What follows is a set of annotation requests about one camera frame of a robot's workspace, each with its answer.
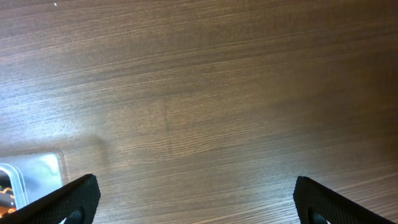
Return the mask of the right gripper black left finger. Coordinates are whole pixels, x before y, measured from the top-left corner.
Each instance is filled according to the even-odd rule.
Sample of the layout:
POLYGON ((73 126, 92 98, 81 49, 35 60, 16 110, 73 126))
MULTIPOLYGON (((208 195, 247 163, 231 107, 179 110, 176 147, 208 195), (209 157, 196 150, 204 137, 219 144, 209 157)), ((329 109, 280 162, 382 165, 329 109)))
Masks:
POLYGON ((1 218, 1 224, 92 224, 100 197, 96 176, 86 174, 1 218))

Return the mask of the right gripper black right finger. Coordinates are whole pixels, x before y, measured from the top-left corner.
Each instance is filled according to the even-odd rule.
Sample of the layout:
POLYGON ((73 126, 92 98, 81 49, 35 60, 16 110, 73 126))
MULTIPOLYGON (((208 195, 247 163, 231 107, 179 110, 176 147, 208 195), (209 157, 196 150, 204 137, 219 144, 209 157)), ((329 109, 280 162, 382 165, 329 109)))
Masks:
POLYGON ((293 198, 304 224, 394 224, 309 177, 297 177, 293 198))

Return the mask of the orange black pliers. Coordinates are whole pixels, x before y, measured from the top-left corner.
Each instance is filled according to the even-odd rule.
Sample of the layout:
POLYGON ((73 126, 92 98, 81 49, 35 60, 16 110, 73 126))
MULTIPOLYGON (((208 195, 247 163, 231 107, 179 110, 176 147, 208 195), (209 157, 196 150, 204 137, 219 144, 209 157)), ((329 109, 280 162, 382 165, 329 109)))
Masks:
POLYGON ((0 197, 0 218, 4 218, 17 210, 11 187, 1 186, 0 197))

